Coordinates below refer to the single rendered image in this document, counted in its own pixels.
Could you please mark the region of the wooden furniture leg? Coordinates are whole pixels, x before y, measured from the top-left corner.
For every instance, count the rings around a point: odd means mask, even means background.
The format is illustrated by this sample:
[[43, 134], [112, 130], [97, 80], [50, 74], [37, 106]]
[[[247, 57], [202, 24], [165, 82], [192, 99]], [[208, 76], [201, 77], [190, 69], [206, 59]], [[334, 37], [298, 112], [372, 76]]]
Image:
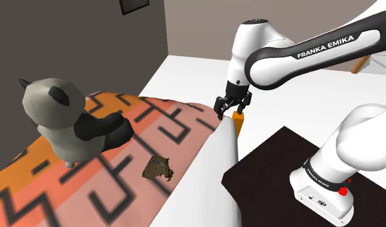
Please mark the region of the wooden furniture leg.
[[350, 71], [352, 74], [360, 73], [364, 68], [370, 65], [371, 55], [366, 55], [362, 58], [358, 59], [358, 62], [354, 65], [352, 70]]

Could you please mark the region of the brown crumpled object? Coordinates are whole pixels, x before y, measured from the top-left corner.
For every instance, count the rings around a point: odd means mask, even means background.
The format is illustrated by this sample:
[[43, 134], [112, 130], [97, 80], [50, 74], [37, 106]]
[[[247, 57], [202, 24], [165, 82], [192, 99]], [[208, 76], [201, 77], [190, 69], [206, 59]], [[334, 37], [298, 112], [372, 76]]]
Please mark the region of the brown crumpled object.
[[153, 180], [155, 177], [161, 177], [163, 175], [167, 178], [167, 181], [170, 181], [173, 174], [174, 171], [171, 170], [169, 166], [169, 158], [154, 155], [145, 166], [142, 177]]

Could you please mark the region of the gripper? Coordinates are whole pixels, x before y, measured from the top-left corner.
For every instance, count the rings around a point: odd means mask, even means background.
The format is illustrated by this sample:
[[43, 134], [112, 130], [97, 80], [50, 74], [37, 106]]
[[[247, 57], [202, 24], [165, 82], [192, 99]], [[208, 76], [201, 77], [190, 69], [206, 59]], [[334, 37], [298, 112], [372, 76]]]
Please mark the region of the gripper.
[[238, 103], [237, 113], [242, 114], [246, 106], [248, 106], [252, 99], [252, 93], [249, 91], [249, 86], [240, 86], [227, 82], [225, 97], [217, 97], [214, 103], [214, 111], [218, 115], [218, 119], [223, 119], [224, 113]]

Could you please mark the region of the panda plush toy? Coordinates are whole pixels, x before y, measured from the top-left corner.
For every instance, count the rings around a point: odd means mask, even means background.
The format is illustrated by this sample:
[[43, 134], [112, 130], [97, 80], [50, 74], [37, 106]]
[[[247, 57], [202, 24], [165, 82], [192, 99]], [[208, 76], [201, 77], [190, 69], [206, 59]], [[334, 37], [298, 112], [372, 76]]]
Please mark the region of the panda plush toy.
[[120, 113], [112, 112], [103, 118], [89, 114], [85, 96], [69, 81], [18, 81], [24, 89], [25, 113], [67, 168], [119, 148], [134, 135], [130, 121]]

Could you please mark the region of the dark framed wall picture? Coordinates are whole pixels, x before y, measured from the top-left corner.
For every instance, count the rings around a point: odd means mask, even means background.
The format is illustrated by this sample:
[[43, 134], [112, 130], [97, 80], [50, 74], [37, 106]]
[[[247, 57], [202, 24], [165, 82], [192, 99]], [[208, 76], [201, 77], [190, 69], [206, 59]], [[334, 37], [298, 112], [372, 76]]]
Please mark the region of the dark framed wall picture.
[[119, 0], [122, 15], [127, 15], [149, 5], [149, 0]]

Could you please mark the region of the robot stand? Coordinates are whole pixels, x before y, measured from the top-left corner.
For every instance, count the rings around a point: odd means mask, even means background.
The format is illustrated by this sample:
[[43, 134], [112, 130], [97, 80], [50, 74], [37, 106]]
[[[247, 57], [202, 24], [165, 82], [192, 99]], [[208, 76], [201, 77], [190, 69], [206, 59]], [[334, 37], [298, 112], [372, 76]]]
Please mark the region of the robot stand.
[[[239, 206], [242, 227], [334, 227], [297, 201], [289, 182], [318, 149], [283, 127], [224, 173], [221, 183]], [[386, 227], [385, 189], [357, 173], [350, 192], [354, 216], [345, 227]]]

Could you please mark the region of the bed with orange patterned cover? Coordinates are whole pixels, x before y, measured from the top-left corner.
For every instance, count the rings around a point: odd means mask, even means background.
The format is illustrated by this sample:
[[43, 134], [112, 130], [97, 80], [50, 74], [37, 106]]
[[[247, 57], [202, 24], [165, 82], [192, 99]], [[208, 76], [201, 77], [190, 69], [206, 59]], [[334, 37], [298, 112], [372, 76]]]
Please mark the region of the bed with orange patterned cover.
[[[198, 103], [99, 92], [86, 110], [119, 112], [133, 139], [66, 168], [38, 138], [0, 171], [0, 227], [220, 227], [238, 223], [221, 185], [237, 161], [235, 127]], [[169, 158], [173, 177], [142, 177], [150, 158]]]

